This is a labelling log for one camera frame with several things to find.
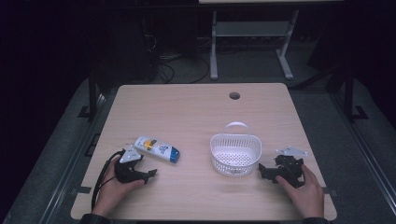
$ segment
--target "basket handle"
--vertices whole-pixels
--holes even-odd
[[[242,127],[245,127],[245,128],[247,128],[249,130],[249,127],[245,123],[242,123],[242,122],[239,122],[239,121],[235,121],[235,122],[231,122],[231,123],[227,124],[224,127],[223,132],[225,133],[225,131],[227,129],[229,129],[229,128],[233,127],[233,126],[242,126]]]

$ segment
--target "table hole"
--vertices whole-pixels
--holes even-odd
[[[233,91],[230,93],[230,98],[233,100],[238,100],[239,98],[241,98],[241,95],[238,92]]]

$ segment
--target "hand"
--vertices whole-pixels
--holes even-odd
[[[93,214],[101,217],[107,217],[111,210],[113,210],[129,192],[145,184],[144,180],[136,180],[127,184],[119,182],[117,178],[115,178],[114,173],[114,164],[117,162],[118,158],[119,157],[112,160],[108,165],[102,182],[102,184],[105,184],[100,188],[96,206],[92,209]]]
[[[294,206],[296,206],[303,218],[324,217],[324,194],[315,175],[302,165],[304,175],[304,185],[295,189],[281,176],[276,180],[279,185],[288,193]]]

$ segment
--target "basket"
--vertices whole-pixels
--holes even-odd
[[[232,126],[248,126],[242,122],[232,122],[225,126],[223,133],[210,140],[213,167],[222,175],[240,177],[252,172],[262,155],[262,142],[250,134],[231,134],[225,131]]]

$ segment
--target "white bottle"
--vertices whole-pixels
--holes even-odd
[[[180,157],[180,152],[176,148],[147,136],[138,137],[134,142],[134,147],[172,163],[176,163]]]

